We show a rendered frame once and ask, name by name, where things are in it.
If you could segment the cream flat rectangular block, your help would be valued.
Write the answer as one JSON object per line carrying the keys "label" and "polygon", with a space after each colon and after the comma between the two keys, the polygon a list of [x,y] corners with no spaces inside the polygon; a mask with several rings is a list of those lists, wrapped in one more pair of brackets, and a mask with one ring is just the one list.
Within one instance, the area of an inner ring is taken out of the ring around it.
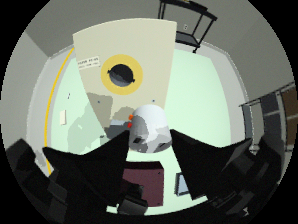
{"label": "cream flat rectangular block", "polygon": [[67,125],[67,111],[60,112],[60,125]]}

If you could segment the beige service panel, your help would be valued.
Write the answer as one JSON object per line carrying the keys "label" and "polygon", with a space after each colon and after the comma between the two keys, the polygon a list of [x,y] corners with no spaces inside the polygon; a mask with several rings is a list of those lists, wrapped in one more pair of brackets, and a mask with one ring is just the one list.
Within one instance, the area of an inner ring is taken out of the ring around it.
{"label": "beige service panel", "polygon": [[172,20],[121,19],[72,34],[82,84],[98,123],[130,121],[141,105],[165,111],[177,24]]}

